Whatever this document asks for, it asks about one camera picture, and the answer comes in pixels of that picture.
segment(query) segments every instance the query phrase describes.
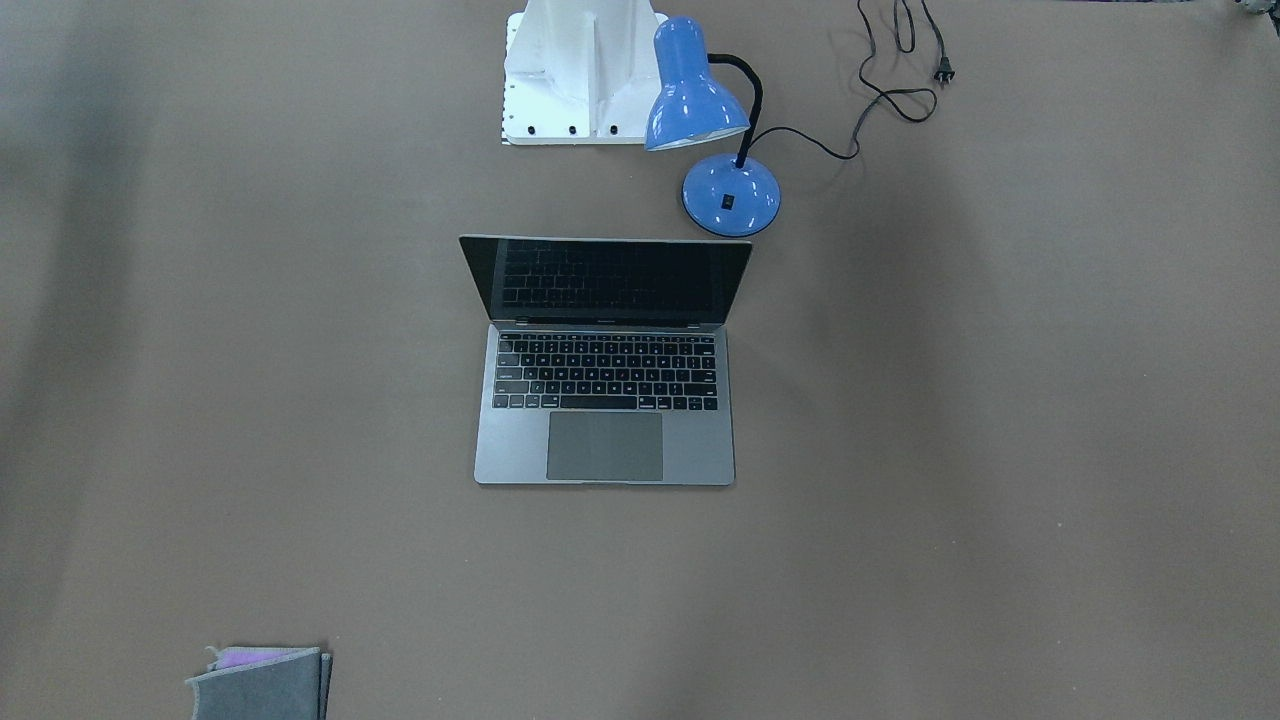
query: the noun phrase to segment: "white mount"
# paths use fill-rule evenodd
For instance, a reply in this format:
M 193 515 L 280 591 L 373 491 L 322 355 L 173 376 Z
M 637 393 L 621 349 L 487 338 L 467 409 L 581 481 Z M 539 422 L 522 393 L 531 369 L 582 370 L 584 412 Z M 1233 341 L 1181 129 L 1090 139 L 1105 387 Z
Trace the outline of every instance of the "white mount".
M 503 142 L 644 142 L 666 19 L 648 0 L 529 0 L 507 19 Z

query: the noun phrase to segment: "lamp base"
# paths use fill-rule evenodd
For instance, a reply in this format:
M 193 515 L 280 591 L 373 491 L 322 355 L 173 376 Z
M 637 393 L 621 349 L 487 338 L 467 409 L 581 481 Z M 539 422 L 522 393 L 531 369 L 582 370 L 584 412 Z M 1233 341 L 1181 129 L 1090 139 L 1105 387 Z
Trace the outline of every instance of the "lamp base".
M 685 176 L 685 211 L 704 229 L 724 237 L 755 234 L 778 214 L 778 181 L 759 161 L 737 155 L 712 155 Z

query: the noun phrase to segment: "silver laptop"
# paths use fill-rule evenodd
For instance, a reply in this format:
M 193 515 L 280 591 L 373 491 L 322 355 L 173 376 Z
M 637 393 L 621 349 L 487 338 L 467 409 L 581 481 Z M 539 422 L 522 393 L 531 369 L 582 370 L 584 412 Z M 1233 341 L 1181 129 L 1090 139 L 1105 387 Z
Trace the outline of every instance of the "silver laptop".
M 492 320 L 476 482 L 733 482 L 723 324 L 750 242 L 460 242 Z

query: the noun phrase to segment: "black screen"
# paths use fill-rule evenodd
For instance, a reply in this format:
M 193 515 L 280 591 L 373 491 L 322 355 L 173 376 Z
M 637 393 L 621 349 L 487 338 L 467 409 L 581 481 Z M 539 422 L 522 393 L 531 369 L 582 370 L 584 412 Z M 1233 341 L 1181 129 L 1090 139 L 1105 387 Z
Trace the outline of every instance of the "black screen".
M 534 323 L 723 323 L 751 246 L 463 236 L 489 316 Z

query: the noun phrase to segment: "desk lamp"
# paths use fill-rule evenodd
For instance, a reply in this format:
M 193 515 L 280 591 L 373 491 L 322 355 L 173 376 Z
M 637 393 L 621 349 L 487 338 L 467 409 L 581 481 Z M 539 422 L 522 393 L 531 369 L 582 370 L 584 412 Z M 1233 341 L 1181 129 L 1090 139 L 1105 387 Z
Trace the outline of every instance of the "desk lamp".
M 712 155 L 685 176 L 685 211 L 716 234 L 744 237 L 764 229 L 778 214 L 778 181 L 759 161 L 748 158 L 760 119 L 760 78 L 741 58 L 708 54 L 703 28 L 692 18 L 676 17 L 653 36 L 662 92 L 649 111 L 645 150 L 668 150 L 709 142 L 737 133 L 737 154 Z M 737 99 L 710 74 L 710 64 L 733 65 L 751 81 L 755 101 L 748 119 Z

